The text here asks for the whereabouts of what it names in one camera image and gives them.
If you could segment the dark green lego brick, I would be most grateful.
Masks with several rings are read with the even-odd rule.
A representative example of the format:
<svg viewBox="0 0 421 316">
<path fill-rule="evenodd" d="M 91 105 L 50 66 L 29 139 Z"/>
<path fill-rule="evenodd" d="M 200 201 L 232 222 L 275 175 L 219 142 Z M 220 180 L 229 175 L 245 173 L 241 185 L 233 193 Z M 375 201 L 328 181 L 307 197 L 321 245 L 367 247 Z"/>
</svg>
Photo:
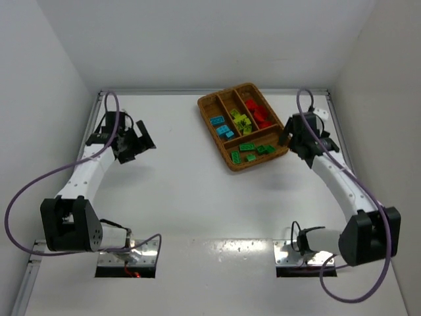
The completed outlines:
<svg viewBox="0 0 421 316">
<path fill-rule="evenodd" d="M 276 151 L 276 148 L 271 145 L 266 145 L 265 149 L 267 153 L 274 153 Z"/>
</svg>

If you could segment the green number three lego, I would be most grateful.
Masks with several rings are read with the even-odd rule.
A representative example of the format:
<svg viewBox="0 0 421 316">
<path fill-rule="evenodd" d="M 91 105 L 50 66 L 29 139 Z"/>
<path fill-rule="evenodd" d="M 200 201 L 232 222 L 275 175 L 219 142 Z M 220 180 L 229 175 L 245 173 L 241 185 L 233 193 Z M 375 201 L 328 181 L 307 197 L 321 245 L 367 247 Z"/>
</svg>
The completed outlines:
<svg viewBox="0 0 421 316">
<path fill-rule="evenodd" d="M 260 146 L 256 147 L 256 151 L 259 155 L 267 154 L 267 149 L 264 145 L 260 145 Z"/>
</svg>

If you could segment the red toothed lego piece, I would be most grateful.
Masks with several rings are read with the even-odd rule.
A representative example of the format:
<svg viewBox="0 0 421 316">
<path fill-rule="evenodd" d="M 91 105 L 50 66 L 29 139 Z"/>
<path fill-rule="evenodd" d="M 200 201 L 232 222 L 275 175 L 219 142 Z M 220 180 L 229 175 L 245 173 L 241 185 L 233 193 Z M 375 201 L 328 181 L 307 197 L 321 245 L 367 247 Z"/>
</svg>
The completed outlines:
<svg viewBox="0 0 421 316">
<path fill-rule="evenodd" d="M 253 117 L 257 122 L 264 122 L 268 117 L 268 113 L 264 107 L 256 107 L 253 110 Z"/>
</svg>

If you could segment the lime lego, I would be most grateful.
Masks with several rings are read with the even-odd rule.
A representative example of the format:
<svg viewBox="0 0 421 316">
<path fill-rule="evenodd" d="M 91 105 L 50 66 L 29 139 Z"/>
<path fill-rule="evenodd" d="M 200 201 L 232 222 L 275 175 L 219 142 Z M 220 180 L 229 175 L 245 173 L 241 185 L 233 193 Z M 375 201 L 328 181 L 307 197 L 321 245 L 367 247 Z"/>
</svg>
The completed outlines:
<svg viewBox="0 0 421 316">
<path fill-rule="evenodd" d="M 243 135 L 249 135 L 251 132 L 253 131 L 253 127 L 250 126 L 245 126 L 243 127 Z"/>
</svg>

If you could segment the green rounded lego piece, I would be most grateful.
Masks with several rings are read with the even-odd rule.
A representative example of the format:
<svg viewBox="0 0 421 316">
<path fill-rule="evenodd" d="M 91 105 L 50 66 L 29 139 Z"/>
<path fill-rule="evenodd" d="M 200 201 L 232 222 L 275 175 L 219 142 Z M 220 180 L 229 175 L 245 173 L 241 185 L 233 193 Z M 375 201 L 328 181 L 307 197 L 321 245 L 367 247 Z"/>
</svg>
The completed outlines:
<svg viewBox="0 0 421 316">
<path fill-rule="evenodd" d="M 252 162 L 252 161 L 255 161 L 256 159 L 257 159 L 257 157 L 253 154 L 249 154 L 249 155 L 246 156 L 247 162 Z"/>
</svg>

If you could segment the small lime lego brick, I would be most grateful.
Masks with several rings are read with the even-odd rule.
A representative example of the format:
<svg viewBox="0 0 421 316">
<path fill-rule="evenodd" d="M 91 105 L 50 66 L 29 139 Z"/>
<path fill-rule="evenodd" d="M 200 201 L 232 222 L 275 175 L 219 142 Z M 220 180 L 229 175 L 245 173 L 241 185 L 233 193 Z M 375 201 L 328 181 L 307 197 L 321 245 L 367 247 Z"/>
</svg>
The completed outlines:
<svg viewBox="0 0 421 316">
<path fill-rule="evenodd" d="M 251 123 L 248 120 L 242 120 L 239 122 L 239 125 L 243 128 L 245 126 L 250 126 Z"/>
</svg>

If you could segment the lime long lego brick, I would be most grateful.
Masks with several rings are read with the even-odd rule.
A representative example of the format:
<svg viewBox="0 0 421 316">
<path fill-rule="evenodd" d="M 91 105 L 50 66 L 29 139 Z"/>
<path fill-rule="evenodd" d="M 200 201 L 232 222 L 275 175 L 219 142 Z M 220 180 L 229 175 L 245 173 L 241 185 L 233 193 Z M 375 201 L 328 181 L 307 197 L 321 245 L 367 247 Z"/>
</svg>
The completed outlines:
<svg viewBox="0 0 421 316">
<path fill-rule="evenodd" d="M 239 122 L 242 121 L 242 120 L 248 120 L 249 121 L 249 119 L 246 115 L 241 115 L 240 117 L 234 119 L 234 123 L 239 124 Z"/>
</svg>

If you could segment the lime square lego brick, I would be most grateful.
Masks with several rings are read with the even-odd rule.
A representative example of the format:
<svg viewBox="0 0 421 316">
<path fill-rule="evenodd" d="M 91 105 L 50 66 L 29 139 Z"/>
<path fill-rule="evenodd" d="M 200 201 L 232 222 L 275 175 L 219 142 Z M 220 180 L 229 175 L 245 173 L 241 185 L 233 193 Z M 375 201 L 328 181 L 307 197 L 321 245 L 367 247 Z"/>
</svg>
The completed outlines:
<svg viewBox="0 0 421 316">
<path fill-rule="evenodd" d="M 238 118 L 238 117 L 240 117 L 241 116 L 241 113 L 239 112 L 239 111 L 237 111 L 236 109 L 232 109 L 231 111 L 230 111 L 230 115 L 233 117 L 233 118 Z"/>
</svg>

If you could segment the blue long lego brick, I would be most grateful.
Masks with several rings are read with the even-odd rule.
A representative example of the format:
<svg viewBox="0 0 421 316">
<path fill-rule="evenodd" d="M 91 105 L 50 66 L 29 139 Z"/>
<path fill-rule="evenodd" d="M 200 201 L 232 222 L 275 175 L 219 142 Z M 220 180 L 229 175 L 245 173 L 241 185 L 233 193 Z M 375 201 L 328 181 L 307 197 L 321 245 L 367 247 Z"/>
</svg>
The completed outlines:
<svg viewBox="0 0 421 316">
<path fill-rule="evenodd" d="M 225 123 L 225 119 L 222 115 L 217 117 L 210 118 L 210 123 L 212 126 L 218 126 Z"/>
</svg>

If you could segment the red rectangular lego brick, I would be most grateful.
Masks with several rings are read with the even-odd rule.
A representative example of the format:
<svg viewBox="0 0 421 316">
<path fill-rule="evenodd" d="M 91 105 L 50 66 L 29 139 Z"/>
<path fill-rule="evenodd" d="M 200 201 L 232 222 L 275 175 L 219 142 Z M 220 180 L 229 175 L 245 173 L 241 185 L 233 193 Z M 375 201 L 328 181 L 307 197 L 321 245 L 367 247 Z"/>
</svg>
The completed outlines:
<svg viewBox="0 0 421 316">
<path fill-rule="evenodd" d="M 257 103 L 254 100 L 252 100 L 252 99 L 247 100 L 245 102 L 245 105 L 248 108 L 248 110 L 250 110 L 250 111 L 254 111 L 255 109 L 257 109 L 259 107 L 257 105 Z"/>
</svg>

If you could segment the blue fish lego assembly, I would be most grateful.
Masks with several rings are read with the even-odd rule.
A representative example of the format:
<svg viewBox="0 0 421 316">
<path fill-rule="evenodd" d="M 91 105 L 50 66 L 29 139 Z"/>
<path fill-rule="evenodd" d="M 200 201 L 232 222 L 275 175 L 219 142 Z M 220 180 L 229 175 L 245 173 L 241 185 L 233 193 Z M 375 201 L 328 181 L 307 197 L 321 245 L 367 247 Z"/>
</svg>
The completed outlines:
<svg viewBox="0 0 421 316">
<path fill-rule="evenodd" d="M 223 137 L 229 131 L 230 131 L 230 128 L 227 125 L 222 125 L 216 129 L 216 133 L 218 137 Z"/>
</svg>

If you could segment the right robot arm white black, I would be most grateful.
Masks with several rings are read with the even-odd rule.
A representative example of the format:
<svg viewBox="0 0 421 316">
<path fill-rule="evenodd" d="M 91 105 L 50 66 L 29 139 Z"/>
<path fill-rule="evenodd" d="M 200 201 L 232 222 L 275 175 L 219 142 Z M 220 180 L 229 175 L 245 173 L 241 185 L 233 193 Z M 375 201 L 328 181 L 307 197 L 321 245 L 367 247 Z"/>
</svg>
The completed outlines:
<svg viewBox="0 0 421 316">
<path fill-rule="evenodd" d="M 343 230 L 315 226 L 300 229 L 297 237 L 301 255 L 328 251 L 340 255 L 354 267 L 394 257 L 397 254 L 401 215 L 395 207 L 380 211 L 381 203 L 373 202 L 359 184 L 351 180 L 338 145 L 329 132 L 317 127 L 314 113 L 289 117 L 279 138 L 315 172 L 328 187 L 344 214 Z"/>
</svg>

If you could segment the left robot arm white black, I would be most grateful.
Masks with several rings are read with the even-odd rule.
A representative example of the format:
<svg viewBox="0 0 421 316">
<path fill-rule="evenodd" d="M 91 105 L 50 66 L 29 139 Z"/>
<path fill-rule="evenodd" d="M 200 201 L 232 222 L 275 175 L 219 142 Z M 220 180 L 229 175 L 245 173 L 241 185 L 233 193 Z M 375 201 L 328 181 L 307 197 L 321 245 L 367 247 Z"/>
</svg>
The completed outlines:
<svg viewBox="0 0 421 316">
<path fill-rule="evenodd" d="M 54 198 L 43 200 L 41 219 L 47 247 L 55 252 L 125 252 L 134 245 L 132 231 L 100 219 L 93 200 L 114 162 L 133 161 L 155 148 L 142 120 L 133 121 L 125 112 L 109 111 L 88 137 L 83 163 Z"/>
</svg>

